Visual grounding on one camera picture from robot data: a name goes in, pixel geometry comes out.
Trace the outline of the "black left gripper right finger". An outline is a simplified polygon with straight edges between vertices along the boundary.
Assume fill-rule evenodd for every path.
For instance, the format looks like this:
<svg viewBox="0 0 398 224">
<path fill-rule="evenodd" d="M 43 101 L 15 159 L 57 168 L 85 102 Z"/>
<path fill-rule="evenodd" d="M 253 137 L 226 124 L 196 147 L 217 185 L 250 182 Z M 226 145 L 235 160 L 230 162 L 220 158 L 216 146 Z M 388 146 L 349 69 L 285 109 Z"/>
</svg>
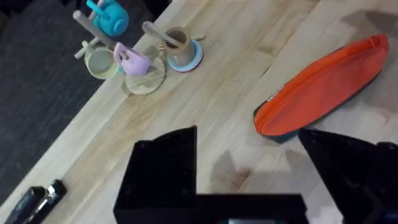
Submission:
<svg viewBox="0 0 398 224">
<path fill-rule="evenodd" d="M 307 128 L 298 138 L 343 223 L 397 223 L 397 144 Z"/>
</svg>

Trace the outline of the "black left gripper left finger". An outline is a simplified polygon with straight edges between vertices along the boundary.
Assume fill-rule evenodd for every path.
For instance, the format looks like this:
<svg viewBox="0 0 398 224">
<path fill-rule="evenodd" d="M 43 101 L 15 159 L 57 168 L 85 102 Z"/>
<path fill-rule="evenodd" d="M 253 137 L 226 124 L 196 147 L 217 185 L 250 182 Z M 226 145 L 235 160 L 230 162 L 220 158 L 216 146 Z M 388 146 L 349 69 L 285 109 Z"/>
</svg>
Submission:
<svg viewBox="0 0 398 224">
<path fill-rule="evenodd" d="M 193 223 L 197 127 L 134 144 L 113 213 L 117 223 Z"/>
</svg>

